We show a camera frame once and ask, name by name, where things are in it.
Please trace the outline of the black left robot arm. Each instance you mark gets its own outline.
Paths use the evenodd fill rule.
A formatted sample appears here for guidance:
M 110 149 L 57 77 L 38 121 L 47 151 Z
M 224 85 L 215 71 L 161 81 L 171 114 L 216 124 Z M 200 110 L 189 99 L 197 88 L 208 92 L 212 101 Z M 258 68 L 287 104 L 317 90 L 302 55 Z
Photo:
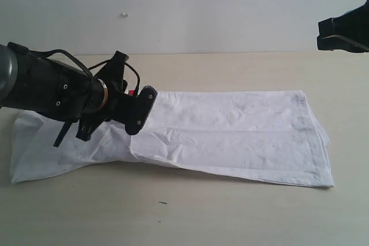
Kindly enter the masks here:
M 92 74 L 65 50 L 39 52 L 16 43 L 1 46 L 1 106 L 63 122 L 56 147 L 74 123 L 78 123 L 76 137 L 85 142 L 110 120 L 136 135 L 150 113 L 152 95 L 148 89 L 126 93 L 123 75 L 128 58 L 117 51 Z

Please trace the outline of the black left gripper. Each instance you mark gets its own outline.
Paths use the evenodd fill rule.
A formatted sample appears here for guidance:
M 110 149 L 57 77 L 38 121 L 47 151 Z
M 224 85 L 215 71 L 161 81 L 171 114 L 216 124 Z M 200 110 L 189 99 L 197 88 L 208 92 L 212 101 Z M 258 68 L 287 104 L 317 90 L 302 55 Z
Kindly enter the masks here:
M 141 78 L 138 71 L 127 63 L 128 59 L 128 55 L 116 51 L 111 59 L 100 63 L 102 68 L 95 77 L 104 85 L 104 98 L 97 112 L 80 119 L 76 135 L 78 139 L 89 141 L 102 123 L 111 120 L 122 123 L 129 135 L 136 135 L 142 129 L 144 121 L 136 118 Z M 124 79 L 125 69 L 130 69 L 137 78 L 132 94 L 126 93 L 128 83 Z

